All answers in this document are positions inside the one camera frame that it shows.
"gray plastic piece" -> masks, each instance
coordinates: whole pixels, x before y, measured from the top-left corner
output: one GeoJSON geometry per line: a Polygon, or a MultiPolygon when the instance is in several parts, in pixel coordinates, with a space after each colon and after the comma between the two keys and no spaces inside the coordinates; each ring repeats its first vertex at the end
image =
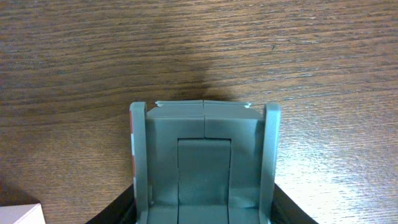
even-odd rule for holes
{"type": "Polygon", "coordinates": [[[140,224],[269,222],[279,105],[133,103],[134,189],[140,224]]]}

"wood grain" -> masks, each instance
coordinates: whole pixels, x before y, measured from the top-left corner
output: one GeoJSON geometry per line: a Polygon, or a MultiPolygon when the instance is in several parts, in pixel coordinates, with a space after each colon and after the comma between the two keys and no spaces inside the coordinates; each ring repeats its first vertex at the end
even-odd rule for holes
{"type": "Polygon", "coordinates": [[[316,221],[398,222],[397,1],[2,0],[0,29],[0,178],[48,223],[131,184],[131,102],[193,99],[281,104],[276,182],[316,221]]]}

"wooden table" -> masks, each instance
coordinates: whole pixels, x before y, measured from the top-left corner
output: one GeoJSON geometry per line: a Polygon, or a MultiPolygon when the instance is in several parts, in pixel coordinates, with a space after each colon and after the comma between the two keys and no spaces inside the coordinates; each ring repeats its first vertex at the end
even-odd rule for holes
{"type": "Polygon", "coordinates": [[[83,223],[132,182],[129,105],[282,106],[276,183],[398,222],[397,1],[0,1],[1,205],[83,223]]]}

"gray plastic object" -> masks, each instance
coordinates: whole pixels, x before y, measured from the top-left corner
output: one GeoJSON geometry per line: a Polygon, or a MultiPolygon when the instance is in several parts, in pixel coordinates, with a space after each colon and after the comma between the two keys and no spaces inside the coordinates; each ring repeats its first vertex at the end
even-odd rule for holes
{"type": "Polygon", "coordinates": [[[280,106],[132,103],[134,195],[139,224],[270,222],[280,106]]]}

